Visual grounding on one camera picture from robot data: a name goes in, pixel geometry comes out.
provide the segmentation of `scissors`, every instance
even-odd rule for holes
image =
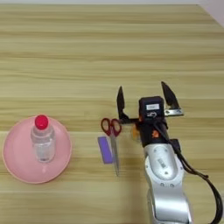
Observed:
[[[108,118],[103,118],[101,120],[101,128],[104,131],[104,133],[110,138],[110,145],[111,145],[113,161],[115,165],[115,173],[116,173],[116,176],[119,176],[119,159],[118,159],[118,152],[117,152],[117,146],[116,146],[116,137],[118,137],[119,134],[121,133],[122,125],[117,119],[110,120]]]

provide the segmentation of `silver robot arm segment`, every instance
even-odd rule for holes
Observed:
[[[144,153],[151,224],[193,224],[182,188],[184,169],[172,146],[148,144]]]

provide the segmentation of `eraser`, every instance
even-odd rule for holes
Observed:
[[[113,164],[112,154],[109,148],[108,140],[105,136],[98,137],[98,144],[101,149],[101,158],[104,164]]]

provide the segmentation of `water bottle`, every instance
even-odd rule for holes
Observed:
[[[55,154],[55,133],[45,115],[38,115],[31,130],[32,147],[39,162],[48,163]]]

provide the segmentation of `black cable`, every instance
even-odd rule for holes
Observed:
[[[213,218],[213,221],[210,224],[218,224],[221,222],[222,219],[222,215],[223,215],[223,203],[222,203],[222,199],[221,199],[221,195],[218,192],[218,190],[215,188],[215,186],[213,185],[213,183],[210,181],[209,177],[199,171],[196,171],[195,169],[193,169],[189,163],[186,161],[185,157],[182,155],[182,153],[180,152],[180,150],[178,148],[176,148],[171,140],[166,136],[166,134],[157,126],[157,122],[153,123],[154,128],[159,132],[159,134],[165,139],[165,141],[167,141],[167,143],[169,143],[172,148],[174,149],[175,153],[178,156],[178,159],[180,160],[181,164],[183,165],[184,169],[192,174],[192,175],[198,175],[199,177],[201,177],[202,179],[204,179],[209,186],[211,187],[212,191],[213,191],[213,196],[215,198],[215,204],[216,204],[216,213],[215,216]]]

